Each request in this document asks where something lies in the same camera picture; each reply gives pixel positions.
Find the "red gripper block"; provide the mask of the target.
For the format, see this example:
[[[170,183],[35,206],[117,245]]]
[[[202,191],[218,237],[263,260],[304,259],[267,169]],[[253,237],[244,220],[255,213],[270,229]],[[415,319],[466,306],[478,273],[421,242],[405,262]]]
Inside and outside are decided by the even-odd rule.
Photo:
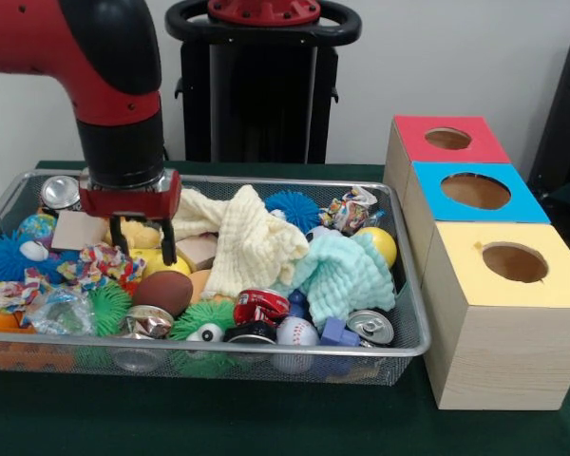
[[[100,187],[84,169],[79,178],[79,195],[83,210],[92,217],[109,218],[112,244],[126,256],[128,242],[122,232],[121,218],[160,220],[162,262],[177,262],[175,234],[172,225],[180,203],[181,176],[175,169],[165,169],[160,178],[148,186],[135,188]]]

